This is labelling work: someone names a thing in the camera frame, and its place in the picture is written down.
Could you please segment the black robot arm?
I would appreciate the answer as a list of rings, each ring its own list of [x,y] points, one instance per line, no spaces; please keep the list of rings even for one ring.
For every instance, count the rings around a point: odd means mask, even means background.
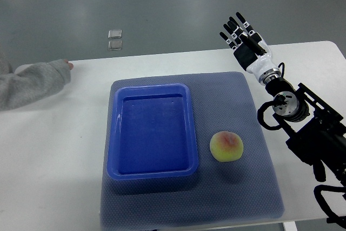
[[[283,77],[284,69],[273,68],[259,77],[259,83],[273,97],[257,111],[257,119],[267,130],[283,129],[289,136],[287,147],[313,167],[314,196],[327,215],[327,223],[345,227],[345,216],[333,212],[323,192],[345,196],[345,125],[343,117],[304,84],[298,89]]]

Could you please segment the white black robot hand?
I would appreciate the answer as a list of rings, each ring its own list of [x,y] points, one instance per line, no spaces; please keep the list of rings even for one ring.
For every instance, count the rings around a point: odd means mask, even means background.
[[[273,62],[272,52],[265,40],[240,12],[236,13],[236,18],[230,16],[223,28],[226,32],[221,31],[219,35],[232,49],[236,61],[260,84],[266,85],[283,76],[279,66]]]

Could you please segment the grey sleeved forearm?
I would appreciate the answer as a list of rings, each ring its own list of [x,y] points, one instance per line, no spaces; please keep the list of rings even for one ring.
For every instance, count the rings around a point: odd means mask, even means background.
[[[19,72],[1,54],[1,111],[32,104],[59,93],[71,81],[64,60],[31,64]]]

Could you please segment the person's fingertips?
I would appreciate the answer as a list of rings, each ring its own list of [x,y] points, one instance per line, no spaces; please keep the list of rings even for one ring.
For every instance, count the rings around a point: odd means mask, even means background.
[[[69,69],[72,70],[74,68],[74,65],[69,62],[68,60],[64,60],[64,62],[69,66]]]

